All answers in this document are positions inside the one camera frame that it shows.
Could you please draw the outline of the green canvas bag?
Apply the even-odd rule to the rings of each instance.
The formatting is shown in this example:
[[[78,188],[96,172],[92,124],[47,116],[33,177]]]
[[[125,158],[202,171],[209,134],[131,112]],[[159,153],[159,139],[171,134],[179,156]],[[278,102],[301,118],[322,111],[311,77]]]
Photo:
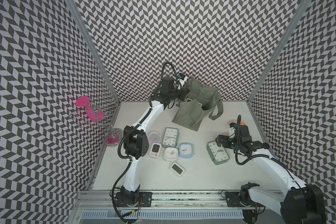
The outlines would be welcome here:
[[[178,103],[178,111],[172,122],[193,131],[198,131],[202,120],[208,116],[216,120],[224,112],[224,106],[219,89],[203,85],[199,80],[191,77],[186,90],[189,90],[184,101]]]

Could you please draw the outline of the blue square alarm clock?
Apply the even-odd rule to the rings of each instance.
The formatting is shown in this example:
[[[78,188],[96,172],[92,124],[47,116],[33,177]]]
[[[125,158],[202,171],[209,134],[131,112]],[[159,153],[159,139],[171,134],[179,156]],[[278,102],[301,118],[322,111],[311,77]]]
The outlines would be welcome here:
[[[194,154],[193,145],[190,143],[182,143],[179,146],[179,155],[182,158],[191,158]]]

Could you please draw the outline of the white square analog clock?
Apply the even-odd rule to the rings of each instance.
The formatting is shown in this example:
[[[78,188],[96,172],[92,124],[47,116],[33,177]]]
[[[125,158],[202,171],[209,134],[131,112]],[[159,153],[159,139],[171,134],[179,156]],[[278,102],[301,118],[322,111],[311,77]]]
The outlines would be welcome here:
[[[170,162],[175,162],[177,161],[179,156],[179,151],[175,147],[167,147],[164,150],[164,160],[165,161],[170,161]]]

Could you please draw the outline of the white digital clock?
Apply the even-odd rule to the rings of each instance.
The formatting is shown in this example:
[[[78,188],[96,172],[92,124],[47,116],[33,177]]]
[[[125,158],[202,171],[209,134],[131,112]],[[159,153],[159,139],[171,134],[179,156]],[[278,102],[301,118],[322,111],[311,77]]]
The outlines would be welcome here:
[[[171,164],[170,170],[180,178],[185,174],[185,169],[176,162]]]

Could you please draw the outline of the white timer with orange buttons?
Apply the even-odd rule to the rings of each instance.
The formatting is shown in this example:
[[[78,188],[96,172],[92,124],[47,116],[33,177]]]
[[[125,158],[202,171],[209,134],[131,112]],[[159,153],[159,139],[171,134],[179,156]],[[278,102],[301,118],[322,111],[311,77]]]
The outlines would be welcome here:
[[[160,152],[162,149],[162,145],[160,143],[154,142],[152,143],[148,155],[151,158],[157,159],[160,156]]]

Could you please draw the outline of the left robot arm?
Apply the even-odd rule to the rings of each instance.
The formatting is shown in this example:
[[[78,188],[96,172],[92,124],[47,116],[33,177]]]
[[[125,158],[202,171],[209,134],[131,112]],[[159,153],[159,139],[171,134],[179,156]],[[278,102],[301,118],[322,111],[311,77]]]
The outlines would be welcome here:
[[[138,165],[149,150],[147,132],[158,116],[169,107],[171,101],[184,100],[188,94],[171,62],[162,65],[160,79],[158,86],[148,98],[149,107],[145,113],[132,126],[126,126],[123,130],[123,137],[118,145],[118,156],[127,159],[127,167],[113,184],[111,196],[114,205],[117,204],[115,196],[119,196],[128,205],[138,203],[140,193]]]

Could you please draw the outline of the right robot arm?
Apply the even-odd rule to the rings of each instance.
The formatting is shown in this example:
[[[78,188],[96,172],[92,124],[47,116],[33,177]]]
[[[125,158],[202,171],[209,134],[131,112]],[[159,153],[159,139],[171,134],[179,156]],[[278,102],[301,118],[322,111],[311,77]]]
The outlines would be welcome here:
[[[252,161],[275,182],[282,195],[269,193],[259,184],[242,185],[238,194],[242,206],[262,205],[282,217],[286,224],[325,224],[327,222],[324,195],[314,184],[307,184],[293,175],[269,151],[269,144],[252,141],[249,129],[237,122],[230,124],[230,134],[219,135],[215,145],[234,152],[235,162],[243,166]]]

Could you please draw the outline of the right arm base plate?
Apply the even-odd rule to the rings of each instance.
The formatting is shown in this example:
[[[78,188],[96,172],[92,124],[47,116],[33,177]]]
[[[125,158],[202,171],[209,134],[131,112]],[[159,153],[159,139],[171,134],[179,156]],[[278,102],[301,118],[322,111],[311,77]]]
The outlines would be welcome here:
[[[248,193],[222,191],[221,196],[225,199],[228,207],[265,208],[264,205],[255,203]]]

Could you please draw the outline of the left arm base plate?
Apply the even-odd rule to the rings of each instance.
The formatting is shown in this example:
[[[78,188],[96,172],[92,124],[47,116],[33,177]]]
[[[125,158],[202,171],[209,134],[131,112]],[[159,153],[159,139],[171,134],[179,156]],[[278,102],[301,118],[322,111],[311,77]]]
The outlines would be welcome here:
[[[151,207],[152,203],[152,192],[129,192],[129,193],[116,193],[116,196],[114,197],[114,204],[116,207],[138,207],[141,205],[141,207]]]

